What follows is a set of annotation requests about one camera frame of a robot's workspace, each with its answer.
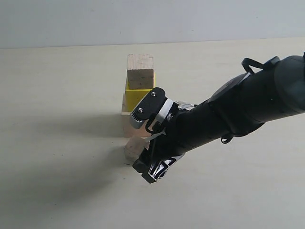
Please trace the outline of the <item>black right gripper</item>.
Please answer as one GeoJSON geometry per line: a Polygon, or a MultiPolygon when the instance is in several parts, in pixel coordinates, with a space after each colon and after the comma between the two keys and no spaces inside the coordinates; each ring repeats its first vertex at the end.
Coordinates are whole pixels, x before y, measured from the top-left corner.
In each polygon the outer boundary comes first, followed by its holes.
{"type": "Polygon", "coordinates": [[[232,138],[225,121],[204,101],[191,110],[176,112],[132,167],[151,184],[163,178],[185,153],[217,139],[227,144],[232,138]]]}

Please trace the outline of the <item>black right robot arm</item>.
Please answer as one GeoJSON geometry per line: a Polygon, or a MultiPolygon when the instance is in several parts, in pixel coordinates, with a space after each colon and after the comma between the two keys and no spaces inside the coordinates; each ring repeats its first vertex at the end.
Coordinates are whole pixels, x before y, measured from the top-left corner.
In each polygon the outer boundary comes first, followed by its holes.
{"type": "Polygon", "coordinates": [[[305,58],[273,57],[265,63],[242,61],[244,73],[200,104],[173,101],[151,89],[131,112],[131,125],[145,126],[149,145],[133,163],[148,182],[164,177],[185,153],[214,140],[229,143],[266,122],[305,111],[305,58]]]}

